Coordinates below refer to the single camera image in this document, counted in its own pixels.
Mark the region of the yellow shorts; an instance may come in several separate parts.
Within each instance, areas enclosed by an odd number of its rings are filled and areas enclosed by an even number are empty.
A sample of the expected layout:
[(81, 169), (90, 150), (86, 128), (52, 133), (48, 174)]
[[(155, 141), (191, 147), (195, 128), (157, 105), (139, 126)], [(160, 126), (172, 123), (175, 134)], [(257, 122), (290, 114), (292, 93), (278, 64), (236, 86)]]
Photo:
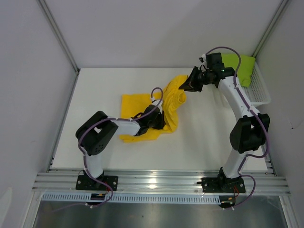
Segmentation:
[[(187, 96), (179, 87), (186, 81), (187, 75), (175, 76), (163, 89), (163, 103), (165, 126), (162, 130), (149, 129), (141, 136), (119, 135), (124, 143), (156, 140), (161, 134), (173, 133), (178, 128), (178, 108), (183, 105)], [(152, 103), (150, 94), (122, 95), (121, 118), (130, 118), (143, 112)]]

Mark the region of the green shorts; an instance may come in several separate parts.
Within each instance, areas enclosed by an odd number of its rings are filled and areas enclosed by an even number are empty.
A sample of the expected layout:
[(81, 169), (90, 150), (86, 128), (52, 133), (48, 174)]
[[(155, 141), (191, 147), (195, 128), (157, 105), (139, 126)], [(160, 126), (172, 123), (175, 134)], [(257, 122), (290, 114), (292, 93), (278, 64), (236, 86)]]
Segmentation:
[[(239, 58), (236, 54), (222, 54), (222, 60), (225, 67), (237, 69)], [(237, 76), (242, 87), (249, 87), (251, 84), (251, 75), (253, 72), (256, 59), (254, 57), (241, 55), (241, 65), (238, 69)]]

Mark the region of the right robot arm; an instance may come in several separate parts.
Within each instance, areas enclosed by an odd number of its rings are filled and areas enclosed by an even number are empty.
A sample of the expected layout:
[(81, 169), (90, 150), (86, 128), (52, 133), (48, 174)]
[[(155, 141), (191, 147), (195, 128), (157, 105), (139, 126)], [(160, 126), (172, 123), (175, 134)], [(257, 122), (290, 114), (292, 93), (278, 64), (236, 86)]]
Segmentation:
[(234, 181), (241, 178), (241, 170), (247, 157), (254, 157), (254, 151), (268, 139), (270, 117), (261, 114), (251, 103), (238, 79), (238, 70), (226, 67), (220, 53), (204, 54), (201, 66), (194, 67), (186, 81), (180, 86), (187, 92), (201, 92), (204, 85), (214, 85), (224, 95), (236, 118), (229, 139), (232, 151), (227, 162), (220, 168), (217, 187), (229, 191)]

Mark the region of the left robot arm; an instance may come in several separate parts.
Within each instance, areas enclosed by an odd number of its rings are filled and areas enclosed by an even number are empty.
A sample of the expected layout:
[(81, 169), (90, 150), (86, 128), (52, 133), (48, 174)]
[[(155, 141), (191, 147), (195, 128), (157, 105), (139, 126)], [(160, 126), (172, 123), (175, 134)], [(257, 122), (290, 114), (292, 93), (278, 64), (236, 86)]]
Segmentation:
[(113, 136), (127, 135), (138, 139), (146, 136), (150, 129), (162, 130), (165, 127), (164, 111), (160, 105), (149, 105), (144, 112), (129, 119), (113, 118), (98, 111), (77, 131), (78, 147), (83, 153), (86, 184), (93, 190), (103, 185), (102, 152)]

